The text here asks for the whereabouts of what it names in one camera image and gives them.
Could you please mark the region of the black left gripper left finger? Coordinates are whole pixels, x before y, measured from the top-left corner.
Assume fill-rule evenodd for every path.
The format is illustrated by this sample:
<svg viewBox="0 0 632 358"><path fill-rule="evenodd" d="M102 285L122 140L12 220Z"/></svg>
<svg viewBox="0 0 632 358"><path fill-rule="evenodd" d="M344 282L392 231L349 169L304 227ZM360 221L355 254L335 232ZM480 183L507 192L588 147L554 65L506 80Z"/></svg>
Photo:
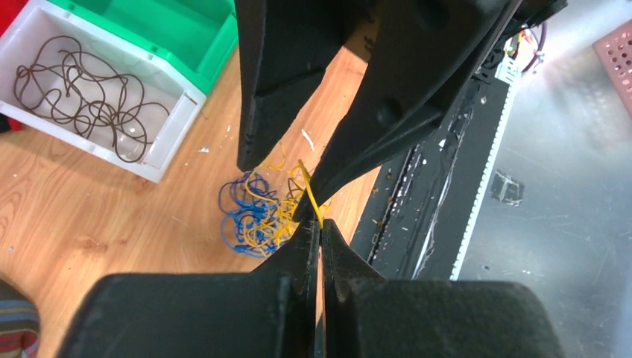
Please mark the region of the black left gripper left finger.
<svg viewBox="0 0 632 358"><path fill-rule="evenodd" d="M75 313L59 357L312 357L320 225L249 273L118 273Z"/></svg>

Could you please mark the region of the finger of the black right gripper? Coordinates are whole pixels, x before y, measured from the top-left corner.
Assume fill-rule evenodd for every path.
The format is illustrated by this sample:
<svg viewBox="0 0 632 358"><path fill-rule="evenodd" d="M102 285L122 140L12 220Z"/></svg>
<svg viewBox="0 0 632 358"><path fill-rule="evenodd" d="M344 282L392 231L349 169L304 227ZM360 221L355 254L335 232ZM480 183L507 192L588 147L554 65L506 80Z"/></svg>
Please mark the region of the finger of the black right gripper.
<svg viewBox="0 0 632 358"><path fill-rule="evenodd" d="M363 80L294 219L429 135L490 52L517 1L387 1Z"/></svg>
<svg viewBox="0 0 632 358"><path fill-rule="evenodd" d="M236 1L241 71L237 166L259 166L366 14L365 1Z"/></svg>

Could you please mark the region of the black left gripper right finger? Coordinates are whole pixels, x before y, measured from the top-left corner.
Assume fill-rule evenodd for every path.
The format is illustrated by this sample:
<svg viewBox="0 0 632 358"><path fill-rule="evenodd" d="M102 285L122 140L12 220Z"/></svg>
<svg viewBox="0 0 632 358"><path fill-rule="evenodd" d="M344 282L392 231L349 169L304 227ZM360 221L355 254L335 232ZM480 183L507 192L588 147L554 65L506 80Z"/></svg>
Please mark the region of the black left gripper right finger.
<svg viewBox="0 0 632 358"><path fill-rule="evenodd" d="M325 357L563 357L538 297L499 281L393 280L327 219L323 254Z"/></svg>

